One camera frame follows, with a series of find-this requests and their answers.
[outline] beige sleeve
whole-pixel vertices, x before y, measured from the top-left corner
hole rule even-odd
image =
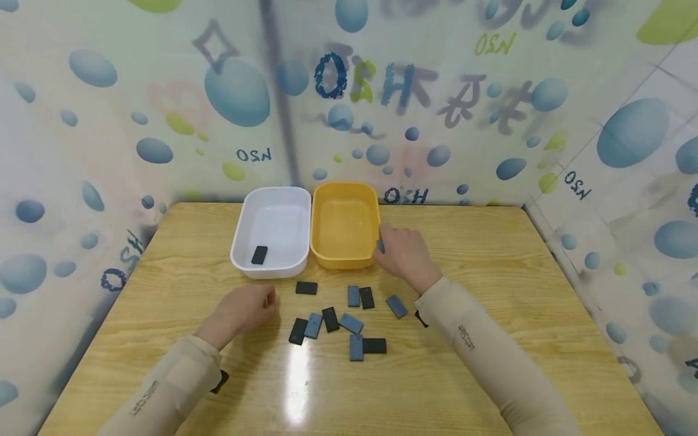
[[[543,372],[462,286],[441,278],[415,303],[468,367],[514,436],[577,436]]]
[[[173,435],[199,400],[221,381],[221,355],[194,336],[180,339],[98,436]]]

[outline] wall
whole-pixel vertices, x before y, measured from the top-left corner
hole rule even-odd
[[[173,202],[349,179],[526,206],[667,434],[698,435],[693,9],[0,0],[0,433],[36,432]]]

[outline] yellow plastic basin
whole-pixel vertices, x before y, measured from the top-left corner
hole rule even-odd
[[[378,224],[378,198],[370,185],[324,183],[313,194],[310,248],[325,268],[367,268],[373,264]]]

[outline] white plastic basin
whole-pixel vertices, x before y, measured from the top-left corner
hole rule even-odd
[[[303,188],[255,189],[245,197],[230,261],[250,278],[288,278],[300,274],[310,251],[311,196]],[[252,264],[257,246],[268,247],[264,264]]]

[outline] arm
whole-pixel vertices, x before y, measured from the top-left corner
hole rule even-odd
[[[271,285],[245,285],[228,292],[196,333],[174,344],[145,376],[98,436],[175,434],[221,381],[220,351],[238,334],[262,324],[277,307]]]
[[[442,277],[415,305],[454,348],[514,436],[579,435],[543,372],[462,286]]]
[[[420,296],[420,317],[452,346],[514,436],[577,436],[562,398],[543,372],[460,285],[443,276],[419,232],[381,223],[377,263]]]

